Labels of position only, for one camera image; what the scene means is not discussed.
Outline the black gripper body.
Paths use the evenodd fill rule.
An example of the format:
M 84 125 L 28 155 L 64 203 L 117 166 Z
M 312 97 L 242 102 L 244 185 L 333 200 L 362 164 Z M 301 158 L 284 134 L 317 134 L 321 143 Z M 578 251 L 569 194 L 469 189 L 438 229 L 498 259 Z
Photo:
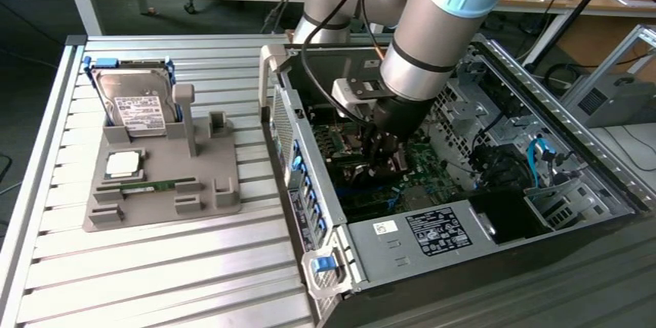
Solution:
M 377 131 L 406 141 L 417 131 L 430 111 L 434 100 L 412 101 L 401 97 L 381 98 L 373 107 L 373 124 Z

